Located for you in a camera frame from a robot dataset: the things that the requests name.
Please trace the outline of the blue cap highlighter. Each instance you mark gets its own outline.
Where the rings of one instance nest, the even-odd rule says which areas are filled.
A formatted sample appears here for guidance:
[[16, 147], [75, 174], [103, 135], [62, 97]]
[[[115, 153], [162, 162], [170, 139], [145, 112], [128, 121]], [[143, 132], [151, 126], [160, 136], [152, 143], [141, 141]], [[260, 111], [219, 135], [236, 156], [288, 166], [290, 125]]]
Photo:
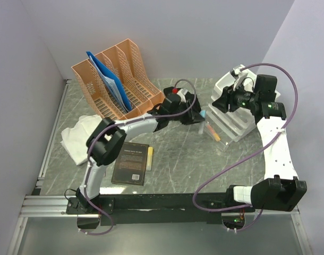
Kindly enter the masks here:
[[203, 134], [204, 132], [204, 125], [205, 125], [205, 119], [206, 119], [206, 111], [202, 110], [200, 112], [201, 117], [203, 118], [202, 122], [199, 125], [199, 130], [198, 130], [198, 134]]

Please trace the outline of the white plastic drawer unit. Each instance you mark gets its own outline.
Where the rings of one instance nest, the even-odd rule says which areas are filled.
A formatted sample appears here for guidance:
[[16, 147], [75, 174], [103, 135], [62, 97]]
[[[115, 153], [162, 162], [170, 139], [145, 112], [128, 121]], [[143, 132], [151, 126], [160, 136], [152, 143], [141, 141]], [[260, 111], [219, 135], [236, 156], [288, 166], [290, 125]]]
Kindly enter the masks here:
[[258, 104], [256, 112], [239, 108], [234, 112], [222, 113], [212, 106], [212, 103], [221, 96], [225, 87], [233, 87], [235, 79], [231, 76], [230, 71], [215, 83], [208, 104], [207, 123], [220, 136], [218, 144], [223, 151], [232, 143], [240, 141], [249, 134], [262, 119], [271, 117], [280, 121], [286, 119], [284, 105], [276, 102], [280, 95], [276, 90], [277, 78], [273, 75], [255, 74], [249, 69], [246, 70], [249, 72], [248, 77], [244, 79], [244, 83], [240, 87], [256, 93], [255, 99]]

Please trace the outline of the orange cap pink highlighter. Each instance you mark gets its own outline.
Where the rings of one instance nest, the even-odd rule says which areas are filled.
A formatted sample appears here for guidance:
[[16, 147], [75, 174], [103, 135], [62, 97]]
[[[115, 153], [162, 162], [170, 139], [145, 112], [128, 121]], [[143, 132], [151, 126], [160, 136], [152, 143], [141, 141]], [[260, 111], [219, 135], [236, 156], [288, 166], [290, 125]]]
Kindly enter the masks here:
[[210, 134], [210, 136], [216, 141], [220, 141], [220, 136], [217, 134], [217, 132], [211, 127], [209, 123], [206, 124], [206, 128]]

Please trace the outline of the yellow highlighter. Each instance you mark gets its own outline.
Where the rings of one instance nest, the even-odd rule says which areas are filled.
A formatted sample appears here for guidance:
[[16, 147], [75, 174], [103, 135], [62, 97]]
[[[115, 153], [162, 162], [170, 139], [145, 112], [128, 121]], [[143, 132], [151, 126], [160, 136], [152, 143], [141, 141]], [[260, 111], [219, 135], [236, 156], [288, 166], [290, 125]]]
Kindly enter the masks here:
[[153, 158], [153, 153], [154, 153], [154, 149], [153, 149], [153, 147], [149, 147], [149, 148], [148, 148], [148, 152], [147, 152], [146, 171], [151, 171], [151, 169], [152, 169], [152, 158]]

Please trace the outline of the black book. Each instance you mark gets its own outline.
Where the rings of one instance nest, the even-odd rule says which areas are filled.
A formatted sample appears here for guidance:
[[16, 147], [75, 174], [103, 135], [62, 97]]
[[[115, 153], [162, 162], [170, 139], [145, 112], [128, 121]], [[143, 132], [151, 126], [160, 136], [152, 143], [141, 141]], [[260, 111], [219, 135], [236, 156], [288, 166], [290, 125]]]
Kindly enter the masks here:
[[143, 186], [148, 148], [148, 144], [123, 143], [120, 154], [115, 161], [111, 183]]

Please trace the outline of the blue document folder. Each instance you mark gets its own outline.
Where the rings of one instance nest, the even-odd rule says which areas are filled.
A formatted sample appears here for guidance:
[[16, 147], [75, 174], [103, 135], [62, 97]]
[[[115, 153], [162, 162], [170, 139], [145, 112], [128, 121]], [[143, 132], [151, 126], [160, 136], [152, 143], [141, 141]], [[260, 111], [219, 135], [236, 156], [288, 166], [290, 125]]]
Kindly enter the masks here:
[[119, 78], [109, 68], [107, 68], [92, 52], [86, 51], [86, 54], [96, 68], [103, 83], [109, 89], [111, 95], [127, 113], [130, 112], [132, 110], [132, 106]]

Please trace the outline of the black cloth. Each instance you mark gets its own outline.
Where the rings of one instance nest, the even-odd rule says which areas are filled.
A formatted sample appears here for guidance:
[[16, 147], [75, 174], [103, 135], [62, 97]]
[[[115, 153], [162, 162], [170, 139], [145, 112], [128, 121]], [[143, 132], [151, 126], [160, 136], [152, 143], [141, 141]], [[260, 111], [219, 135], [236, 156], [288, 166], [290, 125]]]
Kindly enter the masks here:
[[167, 87], [163, 89], [164, 96], [167, 97], [169, 94], [172, 94], [174, 87]]

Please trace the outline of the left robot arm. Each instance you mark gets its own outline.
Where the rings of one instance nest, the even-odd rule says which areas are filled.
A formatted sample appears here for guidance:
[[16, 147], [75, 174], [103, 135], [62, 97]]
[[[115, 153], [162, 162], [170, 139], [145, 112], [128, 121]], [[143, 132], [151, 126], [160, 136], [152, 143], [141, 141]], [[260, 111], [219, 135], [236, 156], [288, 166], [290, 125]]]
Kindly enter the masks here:
[[112, 214], [116, 206], [133, 209], [137, 195], [100, 194], [101, 177], [109, 164], [124, 154], [123, 144], [144, 133], [165, 128], [170, 121], [183, 125], [197, 124], [204, 120], [195, 93], [169, 87], [163, 102], [141, 116], [123, 121], [104, 118], [87, 140], [88, 167], [82, 184], [75, 190], [75, 197], [68, 199], [68, 215]]

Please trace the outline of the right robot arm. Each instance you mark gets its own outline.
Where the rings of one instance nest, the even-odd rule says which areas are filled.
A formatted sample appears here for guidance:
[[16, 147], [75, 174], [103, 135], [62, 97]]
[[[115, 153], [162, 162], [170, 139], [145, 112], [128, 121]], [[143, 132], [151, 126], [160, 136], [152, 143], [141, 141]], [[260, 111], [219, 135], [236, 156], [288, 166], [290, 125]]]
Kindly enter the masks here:
[[277, 78], [272, 75], [230, 73], [220, 78], [212, 94], [212, 107], [219, 116], [246, 109], [254, 118], [260, 133], [265, 159], [263, 181], [253, 186], [231, 185], [226, 192], [225, 207], [238, 211], [243, 204], [255, 209], [292, 211], [307, 191], [294, 169], [286, 130], [284, 104], [277, 102]]

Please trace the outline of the peach plastic file organizer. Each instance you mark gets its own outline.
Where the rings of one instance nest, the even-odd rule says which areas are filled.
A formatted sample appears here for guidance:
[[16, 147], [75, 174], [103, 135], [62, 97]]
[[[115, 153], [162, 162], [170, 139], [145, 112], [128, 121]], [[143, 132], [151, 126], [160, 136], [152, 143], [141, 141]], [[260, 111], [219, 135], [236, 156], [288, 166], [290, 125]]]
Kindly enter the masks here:
[[146, 74], [138, 46], [130, 39], [72, 66], [85, 99], [101, 117], [125, 120], [162, 103], [165, 96]]

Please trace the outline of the white cloth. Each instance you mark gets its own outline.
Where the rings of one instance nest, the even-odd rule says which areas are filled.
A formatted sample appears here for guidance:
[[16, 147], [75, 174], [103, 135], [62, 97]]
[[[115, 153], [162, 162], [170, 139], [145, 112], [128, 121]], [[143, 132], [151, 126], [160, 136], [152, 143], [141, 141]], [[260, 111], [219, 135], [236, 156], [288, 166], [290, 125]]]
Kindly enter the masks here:
[[61, 132], [61, 145], [77, 166], [87, 161], [86, 142], [101, 120], [99, 115], [82, 115], [74, 127]]

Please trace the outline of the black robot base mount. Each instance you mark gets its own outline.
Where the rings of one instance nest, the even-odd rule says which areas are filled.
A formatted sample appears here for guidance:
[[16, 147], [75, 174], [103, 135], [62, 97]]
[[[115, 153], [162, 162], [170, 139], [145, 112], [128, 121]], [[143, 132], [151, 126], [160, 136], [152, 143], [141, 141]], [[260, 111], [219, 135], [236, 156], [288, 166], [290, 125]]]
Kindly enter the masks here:
[[96, 228], [119, 224], [195, 223], [221, 224], [221, 212], [198, 209], [191, 193], [170, 194], [101, 194], [94, 199], [96, 206], [111, 218], [86, 202], [71, 197], [66, 207], [68, 215], [78, 216], [78, 226]]

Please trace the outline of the aluminium rail frame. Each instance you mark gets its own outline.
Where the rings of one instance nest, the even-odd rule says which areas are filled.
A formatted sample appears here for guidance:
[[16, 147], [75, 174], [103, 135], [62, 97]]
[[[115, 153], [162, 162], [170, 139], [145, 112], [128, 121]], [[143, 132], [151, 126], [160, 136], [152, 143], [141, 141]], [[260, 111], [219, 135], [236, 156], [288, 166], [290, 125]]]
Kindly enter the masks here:
[[263, 180], [260, 134], [238, 142], [220, 132], [220, 142], [198, 133], [198, 125], [171, 121], [134, 139], [154, 149], [144, 184], [114, 185], [113, 166], [101, 176], [100, 201], [106, 214], [85, 214], [74, 190], [86, 165], [74, 166], [52, 142], [40, 195], [25, 198], [18, 235], [19, 254], [301, 254], [291, 212], [245, 209], [247, 228], [227, 230], [223, 217], [232, 185]]

